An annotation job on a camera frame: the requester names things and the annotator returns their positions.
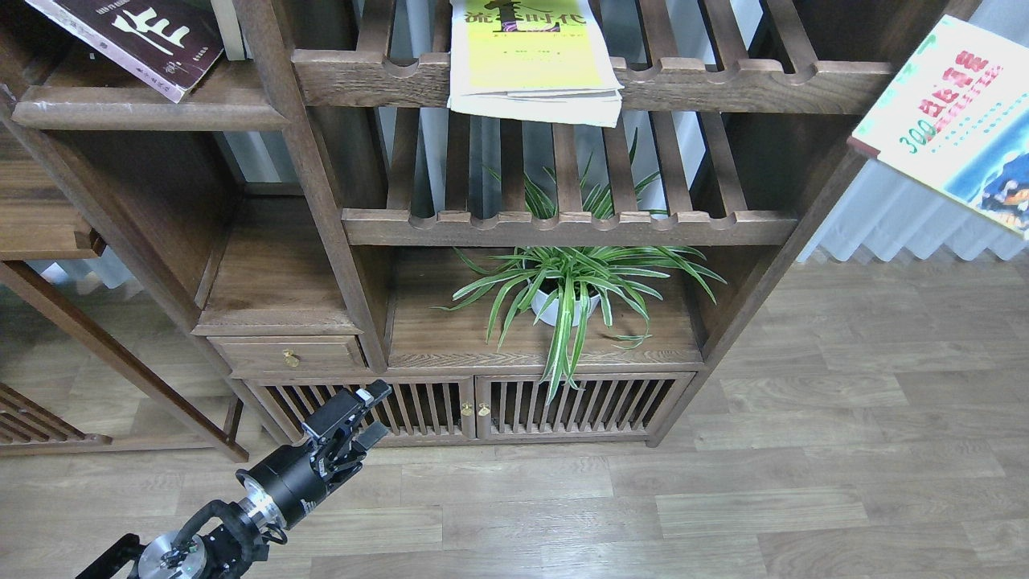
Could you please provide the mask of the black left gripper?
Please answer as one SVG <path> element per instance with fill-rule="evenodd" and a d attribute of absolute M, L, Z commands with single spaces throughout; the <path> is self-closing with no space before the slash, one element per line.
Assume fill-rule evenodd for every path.
<path fill-rule="evenodd" d="M 355 426 L 392 392 L 392 386 L 376 379 L 356 393 L 341 391 L 319 410 L 301 422 L 301 431 L 319 445 L 335 437 L 349 437 Z M 278 524 L 291 530 L 312 512 L 327 495 L 338 490 L 363 466 L 363 454 L 389 435 L 381 421 L 360 426 L 346 453 L 331 457 L 311 444 L 282 445 L 249 470 L 238 470 L 236 479 L 246 490 L 238 502 L 258 528 Z"/>

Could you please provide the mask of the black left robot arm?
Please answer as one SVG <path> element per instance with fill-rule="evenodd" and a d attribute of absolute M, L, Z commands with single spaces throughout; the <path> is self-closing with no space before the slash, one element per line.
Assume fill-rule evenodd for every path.
<path fill-rule="evenodd" d="M 287 530 L 363 468 L 363 459 L 388 429 L 360 422 L 392 392 L 376 379 L 357 392 L 341 391 L 306 418 L 301 445 L 282 445 L 250 470 L 237 470 L 247 494 L 239 502 L 214 499 L 180 530 L 147 545 L 126 534 L 80 573 L 111 578 L 133 563 L 131 578 L 240 578 L 267 560 L 271 543 L 286 544 Z"/>

